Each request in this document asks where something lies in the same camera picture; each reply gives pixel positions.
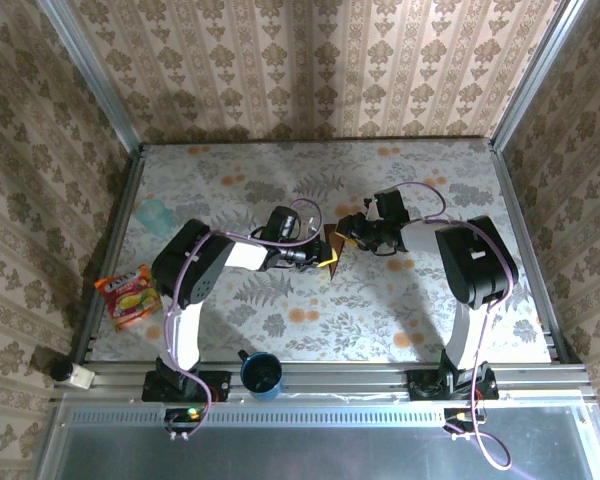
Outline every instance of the table surface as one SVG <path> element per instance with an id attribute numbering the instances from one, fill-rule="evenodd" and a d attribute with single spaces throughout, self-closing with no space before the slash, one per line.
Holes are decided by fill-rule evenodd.
<path id="1" fill-rule="evenodd" d="M 307 197 L 320 204 L 326 223 L 336 223 L 376 191 L 424 181 L 446 198 L 448 218 L 489 215 L 518 265 L 520 281 L 493 319 L 483 358 L 550 361 L 486 139 L 149 146 L 143 158 L 136 206 L 161 199 L 175 228 L 158 238 L 132 215 L 117 274 L 151 265 L 190 218 L 249 233 L 276 205 Z M 405 188 L 403 198 L 412 218 L 440 208 L 421 187 Z M 315 216 L 310 208 L 299 211 L 305 221 Z M 326 268 L 225 269 L 202 309 L 199 346 L 205 361 L 235 361 L 245 349 L 281 360 L 437 362 L 454 313 L 439 258 L 378 258 L 345 246 L 331 281 Z M 115 333 L 105 312 L 91 360 L 153 360 L 164 350 L 163 316 Z"/>

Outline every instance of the orange snack bag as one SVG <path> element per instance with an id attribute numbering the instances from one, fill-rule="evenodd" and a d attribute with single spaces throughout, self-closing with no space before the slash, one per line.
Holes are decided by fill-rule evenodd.
<path id="1" fill-rule="evenodd" d="M 124 275 L 101 278 L 95 286 L 107 302 L 116 332 L 162 307 L 146 265 Z"/>

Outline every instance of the wall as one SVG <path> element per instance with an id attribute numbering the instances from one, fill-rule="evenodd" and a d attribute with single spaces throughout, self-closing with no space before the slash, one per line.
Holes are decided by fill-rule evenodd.
<path id="1" fill-rule="evenodd" d="M 125 162 L 36 3 L 0 0 L 0 479 L 24 478 Z"/>
<path id="2" fill-rule="evenodd" d="M 565 338 L 600 402 L 600 1 L 590 1 L 505 148 Z"/>
<path id="3" fill-rule="evenodd" d="M 141 140 L 480 135 L 554 0 L 71 0 Z"/>

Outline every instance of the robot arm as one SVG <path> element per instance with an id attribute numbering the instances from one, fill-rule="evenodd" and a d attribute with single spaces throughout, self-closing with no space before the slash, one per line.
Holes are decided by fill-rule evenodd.
<path id="1" fill-rule="evenodd" d="M 502 298 L 508 280 L 502 264 L 488 245 L 469 228 L 444 223 L 411 220 L 396 188 L 384 190 L 365 200 L 367 214 L 341 219 L 336 233 L 362 250 L 376 255 L 424 251 L 442 259 L 450 290 L 458 301 L 451 339 L 443 353 L 443 363 L 458 371 L 472 368 L 480 329 L 487 305 Z M 518 270 L 489 217 L 468 221 L 486 233 L 502 252 L 513 274 Z"/>
<path id="2" fill-rule="evenodd" d="M 198 327 L 204 300 L 209 296 L 225 267 L 241 267 L 252 271 L 266 271 L 285 262 L 299 270 L 311 266 L 322 267 L 337 260 L 335 251 L 316 238 L 293 246 L 290 236 L 298 221 L 294 210 L 276 207 L 267 225 L 258 229 L 261 240 L 280 243 L 265 247 L 249 241 L 235 241 L 225 235 L 212 235 L 201 247 L 182 279 L 177 301 L 179 309 L 171 322 L 171 331 L 165 331 L 171 344 L 177 366 L 190 370 L 200 359 Z M 200 239 L 210 232 L 199 220 L 189 220 L 169 244 L 158 254 L 151 267 L 158 292 L 173 298 L 178 275 L 189 252 Z"/>

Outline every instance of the mug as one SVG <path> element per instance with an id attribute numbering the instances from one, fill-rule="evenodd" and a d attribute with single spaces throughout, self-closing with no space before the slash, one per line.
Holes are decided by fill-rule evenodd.
<path id="1" fill-rule="evenodd" d="M 242 384 L 258 400 L 273 400 L 282 389 L 282 364 L 270 353 L 257 352 L 249 355 L 238 352 L 242 360 L 240 379 Z"/>

